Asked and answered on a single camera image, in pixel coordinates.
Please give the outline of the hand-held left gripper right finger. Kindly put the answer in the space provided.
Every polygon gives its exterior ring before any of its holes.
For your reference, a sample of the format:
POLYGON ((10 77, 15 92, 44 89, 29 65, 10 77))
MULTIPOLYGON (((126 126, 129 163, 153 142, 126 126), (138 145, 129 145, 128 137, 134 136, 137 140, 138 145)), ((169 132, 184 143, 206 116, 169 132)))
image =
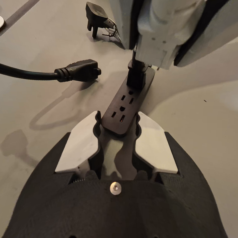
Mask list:
POLYGON ((177 174, 178 168, 164 129, 142 112, 136 114, 132 165, 148 176, 157 172, 177 174))

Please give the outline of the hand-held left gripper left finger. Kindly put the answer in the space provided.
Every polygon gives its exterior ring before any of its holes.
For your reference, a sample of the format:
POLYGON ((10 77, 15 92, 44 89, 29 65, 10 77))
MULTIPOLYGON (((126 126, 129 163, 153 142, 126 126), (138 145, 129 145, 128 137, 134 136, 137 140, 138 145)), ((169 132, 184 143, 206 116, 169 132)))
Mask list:
POLYGON ((56 173, 74 172, 84 179, 90 170, 101 178, 104 162, 103 148, 99 140, 101 113, 94 111, 81 120, 70 132, 56 166, 56 173))

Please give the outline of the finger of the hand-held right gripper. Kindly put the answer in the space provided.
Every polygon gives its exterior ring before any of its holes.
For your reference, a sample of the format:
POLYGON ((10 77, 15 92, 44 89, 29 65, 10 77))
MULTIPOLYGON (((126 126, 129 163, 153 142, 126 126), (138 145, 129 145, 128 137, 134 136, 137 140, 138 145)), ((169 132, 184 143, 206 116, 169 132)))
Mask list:
POLYGON ((132 50, 137 43, 137 21, 142 5, 143 0, 110 0, 117 31, 125 49, 132 50))
POLYGON ((174 66, 185 67, 219 49, 238 36, 238 1, 203 0, 198 23, 180 47, 174 66))

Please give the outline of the black power strip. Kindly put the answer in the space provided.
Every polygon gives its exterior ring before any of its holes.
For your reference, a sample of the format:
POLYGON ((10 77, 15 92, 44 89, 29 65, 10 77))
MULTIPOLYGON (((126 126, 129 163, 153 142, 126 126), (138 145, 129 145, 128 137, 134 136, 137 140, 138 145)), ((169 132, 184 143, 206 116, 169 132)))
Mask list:
POLYGON ((102 127, 117 137, 124 137, 139 111, 155 76, 155 70, 148 67, 145 72, 145 86, 142 90, 127 85, 123 81, 109 107, 101 119, 102 127))

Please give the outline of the white warning tag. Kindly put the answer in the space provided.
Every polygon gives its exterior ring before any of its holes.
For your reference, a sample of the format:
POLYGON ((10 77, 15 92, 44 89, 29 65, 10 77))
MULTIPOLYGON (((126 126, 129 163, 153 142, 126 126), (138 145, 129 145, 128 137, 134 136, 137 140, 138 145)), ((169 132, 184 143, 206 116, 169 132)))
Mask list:
POLYGON ((116 38, 120 43, 122 43, 121 41, 121 38, 120 38, 120 35, 118 33, 118 29, 117 29, 117 25, 116 23, 108 18, 106 21, 105 21, 105 29, 106 31, 108 32, 109 34, 109 37, 114 37, 116 38))

